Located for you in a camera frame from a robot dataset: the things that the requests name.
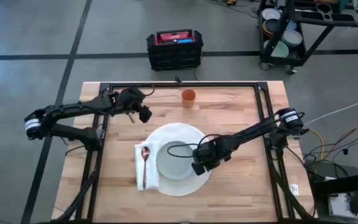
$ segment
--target gray concrete floor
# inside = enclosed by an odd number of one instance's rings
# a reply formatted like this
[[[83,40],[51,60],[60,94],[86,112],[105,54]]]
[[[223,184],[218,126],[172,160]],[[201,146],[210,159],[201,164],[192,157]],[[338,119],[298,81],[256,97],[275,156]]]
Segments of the gray concrete floor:
[[[85,0],[0,0],[0,55],[69,54],[84,5]],[[251,7],[257,3],[236,9],[251,12]],[[183,28],[204,35],[205,51],[258,50],[255,24],[247,14],[207,0],[94,0],[78,53],[145,52],[149,34]],[[304,26],[307,46],[322,29]],[[319,49],[358,49],[358,28],[335,28]],[[27,140],[23,118],[54,103],[66,63],[0,61],[0,219],[6,222],[20,222],[42,146],[41,141]],[[314,55],[294,76],[281,68],[263,71],[258,63],[258,57],[204,57],[196,75],[199,80],[283,80],[291,106],[306,113],[305,122],[358,102],[358,55]],[[64,101],[78,99],[82,82],[173,80],[175,76],[193,80],[192,71],[154,72],[146,58],[75,60]],[[331,143],[357,124],[358,106],[310,127]],[[318,145],[312,134],[301,139],[304,153]],[[50,218],[65,149],[61,140],[53,140],[32,222]],[[358,166],[358,145],[336,162]]]

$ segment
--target yellow cable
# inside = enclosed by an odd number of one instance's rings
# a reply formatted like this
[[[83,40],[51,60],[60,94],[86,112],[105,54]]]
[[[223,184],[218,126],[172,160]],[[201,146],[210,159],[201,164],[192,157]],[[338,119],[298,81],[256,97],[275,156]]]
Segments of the yellow cable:
[[[310,131],[312,133],[314,133],[320,139],[320,143],[321,143],[321,157],[320,157],[320,159],[323,159],[323,154],[324,154],[324,140],[323,140],[323,137],[321,137],[321,135],[317,131],[315,131],[313,129],[310,129]]]
[[[351,132],[355,131],[358,129],[358,125],[350,130],[348,130],[345,134],[343,134],[339,140],[336,142],[336,144],[331,148],[331,150],[329,151],[329,153],[327,154],[327,156],[324,159],[327,159],[327,157],[333,152],[333,150],[335,150],[335,146],[342,141],[344,138],[346,138]]]

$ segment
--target wheel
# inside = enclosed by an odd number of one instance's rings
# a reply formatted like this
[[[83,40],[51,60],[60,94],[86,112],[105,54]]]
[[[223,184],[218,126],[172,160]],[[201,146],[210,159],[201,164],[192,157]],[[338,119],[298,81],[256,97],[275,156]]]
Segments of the wheel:
[[[268,63],[265,63],[265,62],[260,62],[259,63],[259,68],[262,69],[262,70],[268,70],[268,69],[270,69],[270,65]]]
[[[285,66],[285,71],[289,74],[289,75],[293,75],[295,74],[297,71],[294,69],[294,66],[291,65],[286,65]]]

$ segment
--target black crate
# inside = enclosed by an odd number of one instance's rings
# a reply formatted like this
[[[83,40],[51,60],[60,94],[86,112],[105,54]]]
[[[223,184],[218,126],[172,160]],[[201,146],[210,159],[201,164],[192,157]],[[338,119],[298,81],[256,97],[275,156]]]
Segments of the black crate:
[[[156,35],[164,33],[187,32],[192,33],[193,42],[173,44],[156,44]],[[152,69],[181,70],[196,68],[201,64],[203,38],[197,30],[171,30],[152,34],[147,38],[147,51]]]

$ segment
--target white cable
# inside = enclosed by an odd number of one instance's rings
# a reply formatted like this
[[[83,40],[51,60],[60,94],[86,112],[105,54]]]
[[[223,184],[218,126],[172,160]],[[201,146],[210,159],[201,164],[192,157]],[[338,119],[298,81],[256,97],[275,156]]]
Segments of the white cable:
[[[357,106],[357,105],[358,105],[358,103],[355,103],[355,104],[353,104],[353,105],[350,105],[350,106],[347,106],[347,107],[345,107],[345,108],[342,108],[342,109],[333,111],[333,112],[331,112],[331,113],[324,114],[324,115],[322,115],[322,116],[320,116],[320,117],[318,117],[318,118],[312,119],[311,121],[309,121],[309,122],[307,122],[306,124],[304,124],[304,126],[306,126],[306,125],[308,125],[308,124],[310,124],[310,123],[312,123],[312,122],[315,122],[315,121],[317,121],[317,120],[319,120],[319,119],[321,119],[321,118],[325,118],[325,117],[327,117],[327,116],[329,116],[329,115],[332,115],[332,114],[334,114],[334,113],[338,113],[338,112],[344,111],[344,110],[346,110],[346,109],[352,108],[353,106]]]

